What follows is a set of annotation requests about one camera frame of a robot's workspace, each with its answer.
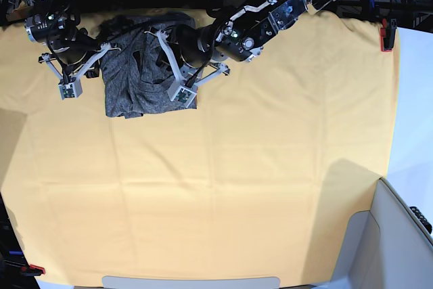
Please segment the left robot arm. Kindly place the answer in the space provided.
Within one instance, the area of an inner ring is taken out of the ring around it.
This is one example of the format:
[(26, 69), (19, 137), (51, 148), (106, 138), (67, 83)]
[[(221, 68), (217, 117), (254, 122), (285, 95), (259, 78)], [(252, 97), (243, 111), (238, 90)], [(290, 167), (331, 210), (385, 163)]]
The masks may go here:
[(220, 10), (202, 28), (178, 25), (159, 41), (166, 64), (192, 69), (212, 66), (228, 71), (226, 60), (249, 62), (265, 43), (293, 26), (304, 13), (315, 14), (336, 0), (245, 0), (239, 7)]

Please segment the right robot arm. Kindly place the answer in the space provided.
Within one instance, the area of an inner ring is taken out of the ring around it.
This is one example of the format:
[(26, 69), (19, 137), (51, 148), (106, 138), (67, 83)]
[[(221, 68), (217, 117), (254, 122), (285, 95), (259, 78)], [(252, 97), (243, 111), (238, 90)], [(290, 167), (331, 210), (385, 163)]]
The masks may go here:
[(48, 48), (48, 62), (58, 61), (60, 78), (66, 82), (82, 61), (99, 51), (98, 42), (79, 28), (81, 15), (74, 8), (76, 0), (32, 0), (25, 28), (31, 41)]

